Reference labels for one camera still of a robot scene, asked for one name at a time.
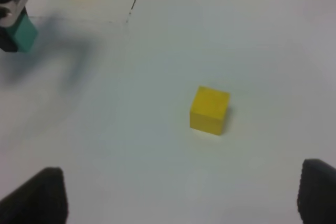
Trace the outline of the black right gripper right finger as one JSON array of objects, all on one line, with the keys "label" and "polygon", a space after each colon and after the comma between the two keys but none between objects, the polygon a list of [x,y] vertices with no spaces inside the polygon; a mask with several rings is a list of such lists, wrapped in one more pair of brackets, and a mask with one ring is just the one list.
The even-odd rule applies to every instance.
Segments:
[{"label": "black right gripper right finger", "polygon": [[305,224],[335,223],[335,168],[320,159],[305,159],[297,197]]}]

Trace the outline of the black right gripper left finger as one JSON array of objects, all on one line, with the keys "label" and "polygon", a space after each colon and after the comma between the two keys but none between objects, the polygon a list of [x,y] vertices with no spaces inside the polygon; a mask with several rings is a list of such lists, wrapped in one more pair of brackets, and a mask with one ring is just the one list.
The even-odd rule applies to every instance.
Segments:
[{"label": "black right gripper left finger", "polygon": [[1,223],[66,223],[64,173],[46,167],[1,199]]}]

